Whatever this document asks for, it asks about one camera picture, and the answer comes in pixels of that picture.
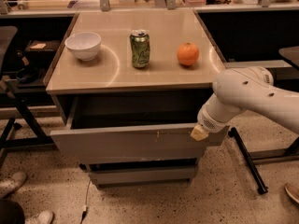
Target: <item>black cable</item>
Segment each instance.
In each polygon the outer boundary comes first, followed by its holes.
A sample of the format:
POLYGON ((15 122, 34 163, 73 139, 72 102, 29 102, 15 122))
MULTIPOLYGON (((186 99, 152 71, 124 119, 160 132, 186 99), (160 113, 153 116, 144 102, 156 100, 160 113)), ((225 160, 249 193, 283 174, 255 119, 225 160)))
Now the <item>black cable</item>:
POLYGON ((87 186, 87 190, 86 190, 86 195, 85 195, 85 204, 83 205, 83 212, 82 212, 82 218, 81 218, 80 224, 83 223, 83 220, 87 216, 87 196, 88 196, 88 190, 90 188, 90 185, 91 185, 91 180, 88 182, 88 186, 87 186))

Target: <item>green can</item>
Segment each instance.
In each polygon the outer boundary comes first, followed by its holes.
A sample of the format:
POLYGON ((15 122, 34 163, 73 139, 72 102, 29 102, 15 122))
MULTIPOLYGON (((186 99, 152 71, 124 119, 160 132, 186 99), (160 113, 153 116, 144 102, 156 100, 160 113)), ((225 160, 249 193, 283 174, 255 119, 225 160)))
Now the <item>green can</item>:
POLYGON ((132 66, 144 68, 150 62, 150 36, 145 30, 133 30, 130 35, 132 66))

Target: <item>orange object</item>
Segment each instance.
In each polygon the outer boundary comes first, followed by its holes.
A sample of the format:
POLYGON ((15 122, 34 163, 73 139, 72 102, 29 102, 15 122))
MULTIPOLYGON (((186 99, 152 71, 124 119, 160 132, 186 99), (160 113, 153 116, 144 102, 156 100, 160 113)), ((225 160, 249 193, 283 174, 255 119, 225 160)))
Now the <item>orange object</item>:
POLYGON ((179 45, 177 56, 181 64, 193 65, 199 57, 199 49, 194 43, 185 42, 179 45))

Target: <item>sneaker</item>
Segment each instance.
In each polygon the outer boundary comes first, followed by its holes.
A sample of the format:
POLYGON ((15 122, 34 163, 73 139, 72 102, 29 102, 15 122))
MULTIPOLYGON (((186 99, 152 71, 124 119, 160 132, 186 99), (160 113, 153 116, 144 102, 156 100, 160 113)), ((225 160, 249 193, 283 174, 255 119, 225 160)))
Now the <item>sneaker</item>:
POLYGON ((0 182, 0 199, 19 189, 27 179, 25 172, 15 173, 11 178, 0 182))
POLYGON ((284 189, 286 190, 290 198, 292 198, 295 202, 299 204, 299 188, 297 188, 291 183, 287 183, 284 186, 284 189))
POLYGON ((54 219, 54 213, 50 210, 42 211, 40 214, 25 220, 25 224, 50 224, 54 219))

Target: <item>floor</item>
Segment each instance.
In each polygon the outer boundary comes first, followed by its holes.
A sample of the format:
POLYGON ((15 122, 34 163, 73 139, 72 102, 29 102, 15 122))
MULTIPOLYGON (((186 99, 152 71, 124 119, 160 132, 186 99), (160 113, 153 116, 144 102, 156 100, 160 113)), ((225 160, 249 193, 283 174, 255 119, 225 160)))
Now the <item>floor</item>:
MULTIPOLYGON (((40 118, 46 133, 62 129, 60 118, 40 118)), ((0 120, 3 130, 6 120, 0 120)), ((31 136, 26 124, 16 137, 31 136)), ((282 148, 296 138, 276 123, 252 112, 230 122, 249 151, 282 148)), ((24 186, 11 194, 27 217, 51 209, 53 223, 80 223, 82 206, 88 214, 83 223, 263 223, 295 224, 299 205, 285 193, 284 184, 299 186, 299 161, 258 165, 268 193, 260 195, 257 185, 236 145, 225 137, 218 147, 209 147, 191 182, 109 187, 97 189, 78 167, 76 157, 65 156, 55 147, 7 149, 0 179, 23 170, 24 186)))

